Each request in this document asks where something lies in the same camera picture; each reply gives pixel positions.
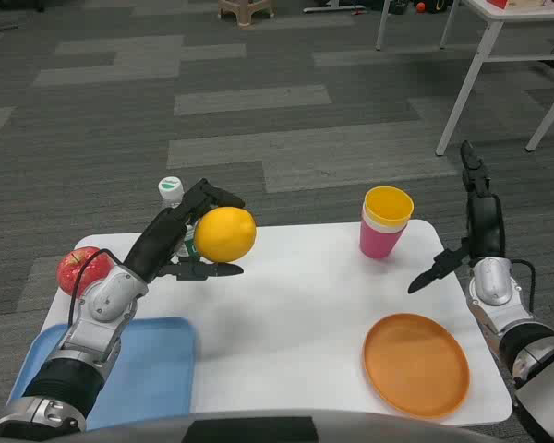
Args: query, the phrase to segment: orange plate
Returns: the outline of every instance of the orange plate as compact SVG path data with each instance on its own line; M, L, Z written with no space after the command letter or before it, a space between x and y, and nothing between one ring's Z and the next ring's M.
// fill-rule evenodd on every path
M426 317L395 314L369 331L363 362L371 384L396 409L419 418L455 412L470 386L464 351Z

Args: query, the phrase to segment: blue tray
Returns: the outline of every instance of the blue tray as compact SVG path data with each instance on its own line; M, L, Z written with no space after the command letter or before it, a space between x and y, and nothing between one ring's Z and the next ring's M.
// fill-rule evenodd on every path
M55 325L32 343L10 399L22 396L67 325ZM121 353L87 418L87 429L187 415L195 365L195 331L183 318L130 321Z

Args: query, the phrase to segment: yellow lemon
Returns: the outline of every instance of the yellow lemon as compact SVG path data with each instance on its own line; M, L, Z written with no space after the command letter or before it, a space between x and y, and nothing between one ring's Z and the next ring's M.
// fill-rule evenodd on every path
M243 257L255 244L257 225L240 208L216 208L205 214L195 229L195 248L209 261L226 263Z

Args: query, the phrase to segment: white tabletop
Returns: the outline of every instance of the white tabletop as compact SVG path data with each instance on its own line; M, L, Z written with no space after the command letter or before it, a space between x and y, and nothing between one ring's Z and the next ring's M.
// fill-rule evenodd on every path
M500 9L487 0L464 0L483 18L497 21L551 21L554 20L554 2L544 6Z
M243 275L166 276L151 284L137 317L185 317L198 334L193 413L309 408L400 415L366 382L361 351L374 323L410 312L445 327L470 365L466 402L440 422L477 425L510 416L509 393L455 276L406 292L442 249L434 228L410 221L383 261L363 256L358 236L358 223L259 228L252 251L237 262ZM109 247L121 258L137 237L92 235L78 247ZM43 329L66 322L68 304L58 290Z

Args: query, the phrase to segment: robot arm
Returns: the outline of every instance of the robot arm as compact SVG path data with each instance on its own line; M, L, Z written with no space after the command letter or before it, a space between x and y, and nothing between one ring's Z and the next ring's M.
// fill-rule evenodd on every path
M490 350L512 374L514 410L536 442L554 442L554 330L522 303L522 288L505 257L500 200L490 192L488 171L468 142L462 145L468 193L468 236L457 251L446 249L433 267L410 285L413 293L456 270L470 257L472 280L466 302Z
M205 179L185 193L177 208L162 210L133 245L122 265L89 286L76 321L47 357L23 397L11 401L0 420L0 437L43 441L83 431L86 417L121 351L121 333L136 315L138 299L158 275L205 280L235 275L236 265L196 260L170 263L185 238L186 224L214 206L244 207L240 198Z

